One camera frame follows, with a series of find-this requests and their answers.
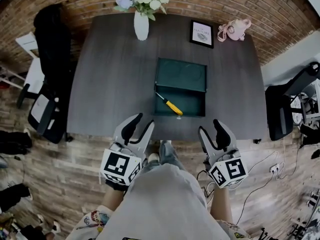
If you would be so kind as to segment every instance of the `pink object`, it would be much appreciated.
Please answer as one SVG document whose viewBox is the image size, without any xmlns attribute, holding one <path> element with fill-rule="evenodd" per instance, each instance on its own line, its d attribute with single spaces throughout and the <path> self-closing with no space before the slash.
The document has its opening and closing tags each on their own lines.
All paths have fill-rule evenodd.
<svg viewBox="0 0 320 240">
<path fill-rule="evenodd" d="M 219 26 L 217 39 L 220 42 L 226 40 L 227 35 L 232 40 L 243 41 L 245 39 L 245 30 L 251 26 L 250 19 L 236 19 L 228 24 Z"/>
</svg>

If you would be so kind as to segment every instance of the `screwdriver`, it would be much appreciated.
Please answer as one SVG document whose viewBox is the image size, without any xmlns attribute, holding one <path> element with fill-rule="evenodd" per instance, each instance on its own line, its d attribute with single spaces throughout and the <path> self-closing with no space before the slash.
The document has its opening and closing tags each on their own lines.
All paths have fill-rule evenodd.
<svg viewBox="0 0 320 240">
<path fill-rule="evenodd" d="M 179 108 L 177 108 L 175 105 L 173 105 L 169 100 L 167 100 L 166 98 L 162 97 L 159 93 L 157 93 L 157 92 L 155 92 L 155 93 L 156 93 L 161 99 L 163 99 L 164 103 L 165 103 L 166 105 L 168 105 L 168 107 L 169 107 L 170 109 L 172 109 L 174 112 L 176 112 L 179 116 L 182 116 L 182 115 L 183 115 L 182 111 L 181 111 Z"/>
</svg>

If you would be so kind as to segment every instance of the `green box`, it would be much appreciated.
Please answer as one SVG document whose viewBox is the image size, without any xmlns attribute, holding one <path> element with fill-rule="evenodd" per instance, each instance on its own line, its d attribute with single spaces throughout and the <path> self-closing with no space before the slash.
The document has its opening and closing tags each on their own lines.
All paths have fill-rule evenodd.
<svg viewBox="0 0 320 240">
<path fill-rule="evenodd" d="M 174 59 L 159 58 L 155 92 L 169 100 L 186 117 L 206 116 L 207 66 Z M 177 114 L 154 93 L 154 114 Z"/>
</svg>

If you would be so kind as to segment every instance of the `white vase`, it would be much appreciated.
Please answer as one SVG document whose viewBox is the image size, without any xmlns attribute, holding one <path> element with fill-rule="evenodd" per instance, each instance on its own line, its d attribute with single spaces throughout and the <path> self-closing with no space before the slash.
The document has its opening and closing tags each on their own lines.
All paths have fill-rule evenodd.
<svg viewBox="0 0 320 240">
<path fill-rule="evenodd" d="M 144 41 L 149 33 L 149 18 L 138 11 L 134 13 L 134 31 L 140 41 Z"/>
</svg>

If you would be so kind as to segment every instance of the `picture frame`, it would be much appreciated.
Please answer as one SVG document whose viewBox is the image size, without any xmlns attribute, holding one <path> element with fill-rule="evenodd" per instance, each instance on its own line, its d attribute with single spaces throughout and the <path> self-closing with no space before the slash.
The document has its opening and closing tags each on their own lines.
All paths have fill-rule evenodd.
<svg viewBox="0 0 320 240">
<path fill-rule="evenodd" d="M 190 25 L 190 43 L 214 48 L 214 27 L 212 25 L 191 20 Z"/>
</svg>

